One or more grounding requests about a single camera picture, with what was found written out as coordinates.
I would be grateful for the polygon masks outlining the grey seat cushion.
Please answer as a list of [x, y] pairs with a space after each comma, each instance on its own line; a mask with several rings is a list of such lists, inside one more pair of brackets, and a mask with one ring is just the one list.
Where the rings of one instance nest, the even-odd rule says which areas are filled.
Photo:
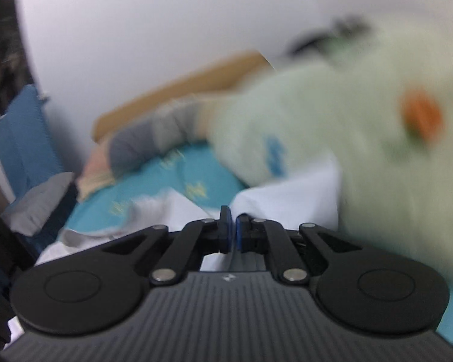
[[55, 174], [12, 203], [2, 213], [2, 220], [12, 232], [26, 237], [38, 234], [73, 192], [74, 180], [74, 173]]

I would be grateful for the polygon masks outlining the striped beige grey pillow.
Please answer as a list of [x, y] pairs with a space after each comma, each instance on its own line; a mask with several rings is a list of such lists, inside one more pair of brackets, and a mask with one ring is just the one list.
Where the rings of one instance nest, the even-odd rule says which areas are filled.
[[179, 146], [207, 141], [225, 92], [171, 99], [100, 139], [76, 181], [82, 202], [151, 159]]

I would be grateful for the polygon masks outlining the green fleece blanket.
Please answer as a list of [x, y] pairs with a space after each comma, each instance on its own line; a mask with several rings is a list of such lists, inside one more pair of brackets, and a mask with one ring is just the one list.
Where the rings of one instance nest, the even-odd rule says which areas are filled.
[[453, 281], [450, 30], [378, 21], [326, 56], [261, 71], [221, 101], [208, 141], [249, 186], [333, 156], [342, 228]]

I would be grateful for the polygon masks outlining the mustard yellow headboard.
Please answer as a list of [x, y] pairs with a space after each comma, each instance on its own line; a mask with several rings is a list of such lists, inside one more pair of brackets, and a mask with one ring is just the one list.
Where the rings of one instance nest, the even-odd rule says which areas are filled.
[[202, 92], [227, 91], [259, 70], [270, 68], [270, 63], [260, 52], [241, 52], [217, 61], [101, 114], [94, 121], [92, 140], [100, 142], [105, 136], [168, 100]]

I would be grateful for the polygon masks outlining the teal patterned bed sheet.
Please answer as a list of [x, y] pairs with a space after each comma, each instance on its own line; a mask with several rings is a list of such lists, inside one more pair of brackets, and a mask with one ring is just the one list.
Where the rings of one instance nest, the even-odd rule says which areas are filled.
[[[324, 162], [336, 164], [332, 158], [323, 157], [307, 167]], [[219, 212], [223, 205], [230, 207], [233, 198], [247, 188], [220, 165], [208, 146], [191, 145], [149, 161], [79, 202], [63, 230], [92, 234], [122, 227], [134, 201], [167, 189], [179, 192], [202, 209]]]

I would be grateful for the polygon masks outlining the white t-shirt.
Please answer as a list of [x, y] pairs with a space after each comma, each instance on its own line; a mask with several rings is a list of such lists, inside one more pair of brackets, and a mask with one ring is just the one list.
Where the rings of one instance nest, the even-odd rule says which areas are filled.
[[[287, 178], [242, 190], [231, 201], [230, 209], [234, 218], [241, 214], [266, 218], [278, 221], [285, 229], [296, 230], [300, 224], [311, 222], [335, 230], [340, 186], [341, 172], [336, 164], [314, 164]], [[134, 201], [122, 227], [92, 234], [61, 231], [58, 240], [40, 254], [37, 264], [108, 243], [149, 226], [165, 225], [176, 231], [189, 221], [214, 218], [218, 214], [218, 210], [202, 209], [179, 192], [167, 189]]]

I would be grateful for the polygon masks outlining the blue covered chair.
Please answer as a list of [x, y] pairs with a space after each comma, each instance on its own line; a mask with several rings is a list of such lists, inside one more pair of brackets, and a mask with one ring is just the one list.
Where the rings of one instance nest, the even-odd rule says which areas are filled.
[[[55, 174], [69, 173], [55, 149], [42, 105], [36, 87], [28, 84], [0, 117], [0, 162], [14, 193], [11, 204]], [[75, 184], [64, 205], [53, 213], [38, 234], [26, 237], [11, 231], [12, 235], [31, 256], [38, 258], [55, 243], [76, 203]]]

